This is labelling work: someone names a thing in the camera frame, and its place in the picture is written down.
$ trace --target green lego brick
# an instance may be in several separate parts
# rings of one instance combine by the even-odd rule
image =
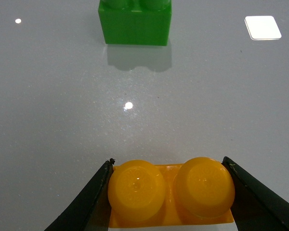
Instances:
[[[106,44],[167,45],[171,0],[101,0],[98,13]]]

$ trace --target toy brick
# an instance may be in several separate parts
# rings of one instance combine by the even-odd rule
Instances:
[[[101,0],[98,13],[106,44],[168,43],[170,0]]]
[[[211,158],[198,157],[172,165],[132,160],[114,167],[109,181],[108,199],[112,206],[109,227],[232,223],[230,207],[234,196],[229,172]],[[159,200],[163,204],[156,212]]]

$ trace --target white table surface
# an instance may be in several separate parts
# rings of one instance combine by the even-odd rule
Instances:
[[[0,0],[0,231],[43,231],[111,157],[228,156],[289,202],[289,1],[173,0],[162,48],[105,45],[98,3]]]

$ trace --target yellow stud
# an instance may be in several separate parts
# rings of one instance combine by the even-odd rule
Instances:
[[[197,157],[180,168],[175,189],[180,203],[201,218],[215,218],[227,212],[235,198],[235,188],[227,169],[218,161]]]
[[[161,172],[144,160],[119,166],[108,186],[112,209],[122,218],[140,222],[154,216],[165,200],[165,181]]]

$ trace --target lego stud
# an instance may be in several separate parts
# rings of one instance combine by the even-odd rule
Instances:
[[[163,10],[170,4],[170,0],[142,0],[142,2],[146,8],[152,11]]]
[[[183,207],[201,218],[223,215],[235,198],[235,187],[227,169],[207,157],[183,164],[175,179],[175,189]]]
[[[105,2],[110,8],[122,10],[128,7],[129,0],[102,0]]]
[[[139,222],[154,216],[165,200],[165,181],[161,172],[144,160],[119,166],[108,186],[112,209],[122,218]]]

